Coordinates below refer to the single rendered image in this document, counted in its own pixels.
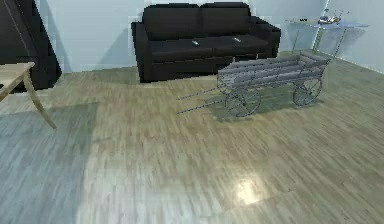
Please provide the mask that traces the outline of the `light wooden table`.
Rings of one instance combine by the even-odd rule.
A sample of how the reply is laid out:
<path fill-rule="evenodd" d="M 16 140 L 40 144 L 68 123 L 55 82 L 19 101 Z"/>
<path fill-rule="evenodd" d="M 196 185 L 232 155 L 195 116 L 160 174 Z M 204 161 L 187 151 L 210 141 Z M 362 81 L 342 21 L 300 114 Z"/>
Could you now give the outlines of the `light wooden table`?
<path fill-rule="evenodd" d="M 34 62 L 0 65 L 0 84 L 2 85 L 0 88 L 0 102 L 4 100 L 17 85 L 23 82 L 27 93 L 40 115 L 51 128 L 56 129 L 57 126 L 45 111 L 32 84 L 30 70 L 34 67 L 34 65 Z"/>

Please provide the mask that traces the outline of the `glass side table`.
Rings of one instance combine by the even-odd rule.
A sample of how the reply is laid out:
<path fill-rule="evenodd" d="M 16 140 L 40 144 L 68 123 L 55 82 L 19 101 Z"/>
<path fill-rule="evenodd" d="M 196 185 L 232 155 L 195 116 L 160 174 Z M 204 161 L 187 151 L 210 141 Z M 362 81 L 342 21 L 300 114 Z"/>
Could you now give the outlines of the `glass side table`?
<path fill-rule="evenodd" d="M 286 19 L 286 22 L 291 23 L 291 24 L 295 24 L 295 25 L 315 28 L 317 30 L 314 42 L 311 46 L 311 50 L 313 53 L 319 52 L 318 48 L 319 48 L 320 42 L 322 40 L 322 36 L 323 36 L 324 31 L 341 30 L 342 34 L 341 34 L 340 38 L 338 39 L 337 45 L 336 45 L 334 52 L 332 54 L 333 57 L 337 56 L 348 29 L 361 29 L 361 28 L 367 27 L 367 24 L 361 24 L 361 23 L 354 22 L 354 21 L 342 21 L 342 20 L 339 24 L 320 25 L 320 24 L 318 24 L 318 20 L 307 20 L 307 22 L 300 22 L 299 19 Z"/>

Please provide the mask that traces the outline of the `black cabinet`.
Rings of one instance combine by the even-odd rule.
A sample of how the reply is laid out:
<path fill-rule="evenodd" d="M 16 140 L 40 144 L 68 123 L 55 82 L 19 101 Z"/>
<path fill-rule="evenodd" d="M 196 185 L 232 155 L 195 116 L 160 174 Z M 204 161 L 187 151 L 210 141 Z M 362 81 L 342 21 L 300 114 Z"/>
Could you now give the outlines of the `black cabinet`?
<path fill-rule="evenodd" d="M 62 74 L 35 0 L 0 0 L 0 65 L 26 62 L 35 63 L 37 90 L 53 87 Z"/>

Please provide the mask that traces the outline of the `black sofa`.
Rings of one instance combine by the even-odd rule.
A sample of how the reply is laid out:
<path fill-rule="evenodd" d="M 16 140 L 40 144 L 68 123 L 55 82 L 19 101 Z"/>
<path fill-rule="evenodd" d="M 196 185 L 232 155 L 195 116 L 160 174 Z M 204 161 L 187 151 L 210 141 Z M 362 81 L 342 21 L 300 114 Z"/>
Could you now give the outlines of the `black sofa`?
<path fill-rule="evenodd" d="M 244 2 L 150 5 L 131 29 L 142 83 L 213 75 L 234 60 L 275 58 L 281 38 L 280 28 L 253 16 Z"/>

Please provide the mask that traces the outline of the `grey wooden cart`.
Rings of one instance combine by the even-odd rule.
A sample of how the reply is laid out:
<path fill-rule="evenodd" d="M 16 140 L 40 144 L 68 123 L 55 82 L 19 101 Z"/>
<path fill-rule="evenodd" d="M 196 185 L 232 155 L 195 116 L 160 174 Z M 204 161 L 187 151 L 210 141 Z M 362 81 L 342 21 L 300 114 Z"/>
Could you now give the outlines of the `grey wooden cart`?
<path fill-rule="evenodd" d="M 295 86 L 292 96 L 295 105 L 308 105 L 321 92 L 324 70 L 330 61 L 330 58 L 306 52 L 276 58 L 233 61 L 217 72 L 216 86 L 207 90 L 210 92 L 218 89 L 225 96 L 224 99 L 188 108 L 179 111 L 179 114 L 223 102 L 232 116 L 246 117 L 253 114 L 261 104 L 260 88 L 276 88 L 286 84 Z"/>

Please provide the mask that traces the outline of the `grey cluttered object pile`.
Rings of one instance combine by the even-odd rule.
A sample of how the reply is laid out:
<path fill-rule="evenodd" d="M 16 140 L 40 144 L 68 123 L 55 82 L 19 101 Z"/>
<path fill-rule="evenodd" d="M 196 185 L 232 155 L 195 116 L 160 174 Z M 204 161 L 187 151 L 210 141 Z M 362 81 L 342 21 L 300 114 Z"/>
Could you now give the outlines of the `grey cluttered object pile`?
<path fill-rule="evenodd" d="M 324 24 L 339 24 L 341 22 L 341 16 L 343 15 L 343 11 L 340 12 L 339 15 L 334 14 L 331 17 L 328 16 L 321 16 L 318 20 L 318 24 L 324 25 Z"/>

